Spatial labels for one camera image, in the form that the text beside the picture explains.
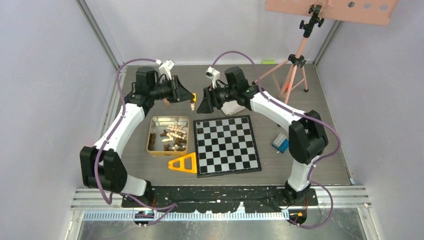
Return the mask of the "black white folding chessboard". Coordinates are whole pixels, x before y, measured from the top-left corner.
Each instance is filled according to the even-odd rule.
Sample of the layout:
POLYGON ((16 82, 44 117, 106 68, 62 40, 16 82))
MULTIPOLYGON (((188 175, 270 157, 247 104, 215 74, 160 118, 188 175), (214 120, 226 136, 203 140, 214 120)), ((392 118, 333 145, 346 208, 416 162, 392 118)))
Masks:
POLYGON ((198 178, 262 170, 249 115, 194 120, 193 130, 198 178))

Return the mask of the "gold tin box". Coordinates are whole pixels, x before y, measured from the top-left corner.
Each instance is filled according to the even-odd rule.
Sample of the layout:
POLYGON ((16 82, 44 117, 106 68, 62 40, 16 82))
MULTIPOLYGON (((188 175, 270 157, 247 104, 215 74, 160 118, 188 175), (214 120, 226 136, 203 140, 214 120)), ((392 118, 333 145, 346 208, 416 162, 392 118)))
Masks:
POLYGON ((188 154, 190 121, 186 116, 154 116, 150 121, 146 150, 154 157, 188 154))

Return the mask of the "tin lid with bears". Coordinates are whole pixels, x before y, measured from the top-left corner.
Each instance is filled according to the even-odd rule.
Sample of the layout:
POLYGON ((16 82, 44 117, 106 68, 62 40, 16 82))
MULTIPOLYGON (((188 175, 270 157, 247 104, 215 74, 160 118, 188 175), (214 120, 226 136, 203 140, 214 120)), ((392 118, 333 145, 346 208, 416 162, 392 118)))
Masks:
POLYGON ((230 102, 225 102, 221 108, 222 112, 226 115, 226 116, 232 116, 236 113, 239 113, 243 110, 245 110, 246 108, 244 106, 239 105, 235 100, 230 101, 230 102))

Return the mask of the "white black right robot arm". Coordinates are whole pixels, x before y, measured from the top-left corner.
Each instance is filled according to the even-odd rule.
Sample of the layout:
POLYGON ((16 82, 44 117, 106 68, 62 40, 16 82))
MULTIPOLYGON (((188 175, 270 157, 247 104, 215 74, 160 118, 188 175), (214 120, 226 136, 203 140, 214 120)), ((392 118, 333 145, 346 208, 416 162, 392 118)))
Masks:
POLYGON ((205 76, 211 85, 203 89, 198 114, 210 114, 224 103, 235 101, 239 106, 264 115, 288 133, 288 150, 293 157, 290 176, 285 182, 283 195, 291 205, 299 205, 310 189, 310 170, 327 147, 329 141, 318 112, 298 112, 271 96, 257 83, 249 83, 238 66, 224 72, 227 83, 218 86, 220 72, 208 67, 205 76))

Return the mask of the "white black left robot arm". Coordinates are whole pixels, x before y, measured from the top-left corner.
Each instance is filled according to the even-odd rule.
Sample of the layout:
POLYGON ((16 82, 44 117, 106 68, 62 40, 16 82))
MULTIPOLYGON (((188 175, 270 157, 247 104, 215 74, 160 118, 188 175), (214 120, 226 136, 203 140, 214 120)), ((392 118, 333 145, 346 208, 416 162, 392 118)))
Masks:
POLYGON ((83 184, 116 194, 133 195, 141 207, 153 202, 151 183, 128 174, 121 160, 122 152, 136 129, 145 119, 155 101, 170 103, 190 101, 195 96, 186 89, 177 75, 160 66, 139 67, 133 90, 124 98, 118 116, 106 133, 93 145, 84 146, 79 154, 83 184))

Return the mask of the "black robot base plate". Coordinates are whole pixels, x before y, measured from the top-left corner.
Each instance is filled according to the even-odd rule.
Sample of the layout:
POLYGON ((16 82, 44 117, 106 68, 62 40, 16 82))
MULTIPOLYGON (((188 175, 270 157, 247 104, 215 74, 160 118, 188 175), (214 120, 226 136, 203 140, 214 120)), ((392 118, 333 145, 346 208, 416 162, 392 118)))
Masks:
POLYGON ((311 188, 298 199, 289 197, 283 186, 266 185, 186 185, 153 186, 142 196, 123 194, 123 208, 147 205, 159 212, 214 214, 234 213, 244 207, 247 213, 276 213, 287 207, 315 207, 316 191, 311 188))

